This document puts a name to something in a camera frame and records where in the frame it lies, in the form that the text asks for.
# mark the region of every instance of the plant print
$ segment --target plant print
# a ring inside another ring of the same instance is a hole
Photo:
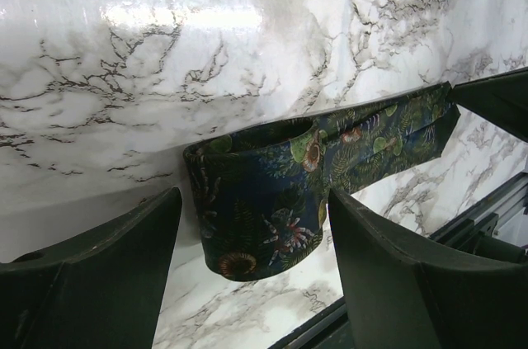
[[[188,147],[207,267],[254,281],[304,260],[323,240],[330,188],[354,193],[441,155],[460,115],[449,91],[424,88]]]
[[[294,219],[292,214],[293,210],[280,209],[273,213],[270,218],[271,222],[264,220],[273,235],[271,238],[266,239],[264,243],[275,244],[275,251],[271,256],[269,265],[273,264],[278,255],[283,258],[296,249],[306,248],[309,238],[314,235],[309,229],[297,226],[300,218]]]

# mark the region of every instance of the marble table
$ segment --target marble table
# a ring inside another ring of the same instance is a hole
[[[154,347],[268,347],[341,295],[327,235],[284,274],[205,268],[181,151],[284,117],[528,65],[528,0],[0,0],[0,262],[168,186],[184,211]],[[427,235],[528,149],[463,115],[444,156],[355,194]]]

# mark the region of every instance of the ribbon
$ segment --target ribbon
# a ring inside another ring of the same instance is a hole
[[[449,83],[187,147],[207,267],[232,281],[286,271],[322,241],[330,188],[351,194],[438,158],[460,116]]]

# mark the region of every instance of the folded fabric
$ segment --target folded fabric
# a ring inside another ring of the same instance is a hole
[[[305,259],[322,241],[331,188],[351,194],[441,156],[460,116],[449,90],[423,88],[187,147],[207,267],[254,281]]]

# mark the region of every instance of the marble surface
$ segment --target marble surface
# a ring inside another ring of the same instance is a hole
[[[154,347],[267,347],[342,295],[332,240],[257,283],[208,272],[182,148],[524,67],[527,10],[528,0],[0,0],[0,262],[177,185],[184,213]],[[463,111],[443,158],[356,196],[429,234],[520,171],[526,153]]]

